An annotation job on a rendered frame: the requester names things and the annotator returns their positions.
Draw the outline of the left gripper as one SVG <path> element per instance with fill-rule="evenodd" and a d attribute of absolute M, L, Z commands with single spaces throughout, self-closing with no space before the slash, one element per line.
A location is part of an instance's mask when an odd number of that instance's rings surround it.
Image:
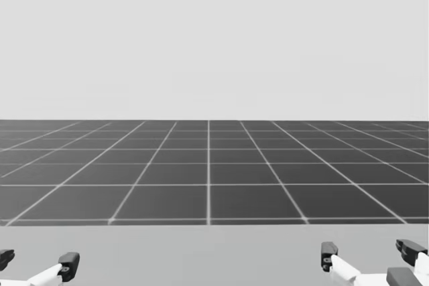
<path fill-rule="evenodd" d="M 0 271 L 4 271 L 14 259 L 13 249 L 0 250 Z M 0 279 L 0 286 L 49 286 L 50 283 L 68 283 L 76 276 L 80 254 L 68 252 L 59 257 L 58 263 L 28 280 Z"/>

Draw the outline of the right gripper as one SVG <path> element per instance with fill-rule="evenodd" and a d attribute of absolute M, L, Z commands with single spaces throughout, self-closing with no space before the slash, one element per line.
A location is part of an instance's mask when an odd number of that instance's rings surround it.
<path fill-rule="evenodd" d="M 327 241 L 321 243 L 321 268 L 337 286 L 429 286 L 429 250 L 408 239 L 397 239 L 395 246 L 414 272 L 406 267 L 391 267 L 386 273 L 361 273 L 339 257 L 335 243 Z"/>

